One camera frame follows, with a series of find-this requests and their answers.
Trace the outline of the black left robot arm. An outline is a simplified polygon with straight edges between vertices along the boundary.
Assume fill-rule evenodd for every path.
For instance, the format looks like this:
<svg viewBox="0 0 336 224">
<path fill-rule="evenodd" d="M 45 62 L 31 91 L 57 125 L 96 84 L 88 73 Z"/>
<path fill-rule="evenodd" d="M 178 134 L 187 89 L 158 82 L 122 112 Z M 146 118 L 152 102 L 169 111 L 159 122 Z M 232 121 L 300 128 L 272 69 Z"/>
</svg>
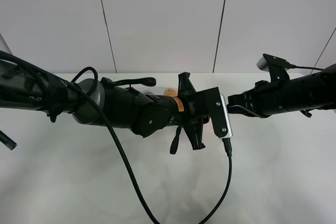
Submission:
<svg viewBox="0 0 336 224">
<path fill-rule="evenodd" d="M 203 125 L 208 116 L 193 119 L 187 105 L 175 95 L 140 92 L 135 84 L 154 86 L 154 78 L 109 78 L 67 81 L 6 52 L 1 52 L 1 107 L 42 111 L 54 122 L 69 113 L 80 124 L 130 129 L 148 137 L 167 126 L 177 126 L 170 153 L 175 154 L 185 131 L 192 148 L 204 148 Z"/>
</svg>

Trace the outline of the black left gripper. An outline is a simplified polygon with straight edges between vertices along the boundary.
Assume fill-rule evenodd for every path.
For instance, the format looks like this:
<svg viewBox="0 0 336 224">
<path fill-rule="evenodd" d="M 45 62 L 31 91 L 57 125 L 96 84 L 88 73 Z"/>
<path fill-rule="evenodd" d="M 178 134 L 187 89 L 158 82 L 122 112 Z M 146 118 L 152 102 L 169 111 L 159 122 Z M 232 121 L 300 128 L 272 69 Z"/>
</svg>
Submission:
<svg viewBox="0 0 336 224">
<path fill-rule="evenodd" d="M 183 72 L 178 75 L 178 95 L 182 95 L 182 102 L 186 108 L 182 125 L 192 149 L 201 150 L 205 148 L 202 142 L 203 124 L 209 122 L 210 116 L 205 99 L 206 91 L 196 92 L 190 81 L 190 75 L 189 72 Z"/>
</svg>

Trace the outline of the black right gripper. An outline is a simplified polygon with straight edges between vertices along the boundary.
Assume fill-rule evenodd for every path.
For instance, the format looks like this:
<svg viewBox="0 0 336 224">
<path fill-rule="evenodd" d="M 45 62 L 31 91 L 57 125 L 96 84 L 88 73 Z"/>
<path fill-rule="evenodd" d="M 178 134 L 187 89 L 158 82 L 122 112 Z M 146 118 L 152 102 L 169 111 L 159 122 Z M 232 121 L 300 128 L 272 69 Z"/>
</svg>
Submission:
<svg viewBox="0 0 336 224">
<path fill-rule="evenodd" d="M 227 110 L 229 114 L 241 114 L 253 118 L 260 117 L 258 110 L 255 110 L 252 91 L 228 96 Z"/>
</svg>

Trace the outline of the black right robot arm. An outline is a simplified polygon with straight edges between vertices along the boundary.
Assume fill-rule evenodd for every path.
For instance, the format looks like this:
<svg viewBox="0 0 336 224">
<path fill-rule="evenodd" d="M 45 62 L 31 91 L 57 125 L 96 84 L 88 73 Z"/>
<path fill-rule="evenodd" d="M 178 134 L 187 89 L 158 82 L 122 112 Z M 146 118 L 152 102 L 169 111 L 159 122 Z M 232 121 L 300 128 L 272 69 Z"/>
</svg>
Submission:
<svg viewBox="0 0 336 224">
<path fill-rule="evenodd" d="M 248 117 L 268 118 L 274 114 L 335 109 L 335 65 L 292 80 L 264 80 L 253 89 L 228 97 L 228 112 Z"/>
</svg>

